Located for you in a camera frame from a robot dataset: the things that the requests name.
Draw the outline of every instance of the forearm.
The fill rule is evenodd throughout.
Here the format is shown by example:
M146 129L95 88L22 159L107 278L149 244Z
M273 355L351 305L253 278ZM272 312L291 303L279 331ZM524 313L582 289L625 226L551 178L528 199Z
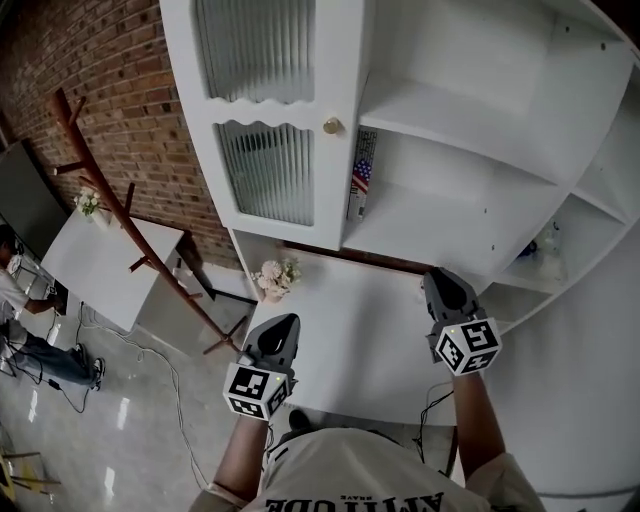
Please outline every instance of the forearm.
M480 374L453 379L458 449L465 478L505 452L504 440Z
M27 304L24 306L29 313L37 315L38 313L44 313L45 311L49 311L51 308L56 306L55 300L34 300L29 299Z
M214 482L246 501L258 494L268 423L240 416Z

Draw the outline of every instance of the wooden coat rack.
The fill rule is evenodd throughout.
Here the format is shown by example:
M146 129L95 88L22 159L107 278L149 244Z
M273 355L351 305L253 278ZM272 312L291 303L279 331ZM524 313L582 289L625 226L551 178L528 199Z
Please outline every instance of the wooden coat rack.
M80 181L82 184L90 186L91 188L97 190L101 199L104 203L109 207L113 215L120 222L120 226L124 228L124 230L129 234L134 243L138 246L138 248L142 251L144 256L140 258L136 262L132 262L130 267L131 272L135 272L142 265L147 265L156 270L169 286L189 305L195 313L202 318L204 323L211 328L213 332L215 332L219 337L220 341L216 344L209 347L204 351L205 354L215 350L216 348L222 345L228 345L233 350L238 352L238 348L233 344L231 336L233 336L234 332L246 321L247 317L243 317L228 333L225 333L218 327L218 325L209 318L209 315L205 313L205 311L195 302L195 299L198 298L196 296L189 295L189 293L180 285L178 280L172 274L172 272L167 268L167 266L160 260L155 251L151 248L148 242L145 240L140 230L136 227L136 225L131 220L129 216L131 201L133 200L133 192L134 192L134 184L131 183L129 185L129 190L127 192L127 201L126 205L123 207L120 204L120 201L116 197L113 192L111 186L107 182L104 174L98 167L95 159L93 158L93 154L89 150L86 141L78 128L77 119L82 107L86 102L86 98L82 97L75 105L73 110L69 106L69 102L67 101L67 97L64 94L62 89L58 89L53 93L53 97L51 99L51 107L54 115L58 119L58 124L62 127L67 138L71 142L76 154L78 155L79 161L62 165L57 167L55 170L56 175L65 174L72 171L77 171L79 169L85 169L89 178L80 177Z

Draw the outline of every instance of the white table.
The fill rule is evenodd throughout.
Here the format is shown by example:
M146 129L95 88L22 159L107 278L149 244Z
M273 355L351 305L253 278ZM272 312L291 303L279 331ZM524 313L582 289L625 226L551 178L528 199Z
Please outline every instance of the white table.
M138 219L133 222L166 263L184 232ZM128 331L158 279L158 272L146 265L129 271L142 256L117 220L112 220L108 231L102 231L74 211L42 267L88 306Z
M397 423L420 423L430 400L451 390L444 363L433 364L425 336L433 321L420 276L288 251L302 281L277 304L260 303L251 327L277 315L301 321L294 406ZM455 425L453 400L429 411L428 424Z

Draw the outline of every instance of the brick wall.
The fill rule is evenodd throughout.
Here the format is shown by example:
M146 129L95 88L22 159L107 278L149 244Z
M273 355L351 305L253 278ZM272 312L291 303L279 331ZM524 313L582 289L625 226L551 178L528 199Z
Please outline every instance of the brick wall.
M0 109L73 207L77 174L52 175L76 160L49 111L58 87L70 102L87 97L78 124L123 203L136 184L134 216L189 230L205 261L240 268L182 115L157 0L23 0L2 24Z

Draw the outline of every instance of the white cabinet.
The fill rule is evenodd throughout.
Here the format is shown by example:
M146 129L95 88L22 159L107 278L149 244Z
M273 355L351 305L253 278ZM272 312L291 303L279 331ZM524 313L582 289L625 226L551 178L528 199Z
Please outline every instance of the white cabinet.
M378 144L345 247L492 276L560 207L633 58L547 3L376 2L359 114Z
M249 234L241 253L273 238L447 266L484 283L508 329L640 217L640 80L588 2L161 6L216 208ZM346 221L359 127L377 144L364 217ZM516 259L552 217L556 276Z
M223 224L340 246L363 0L161 2L189 132Z

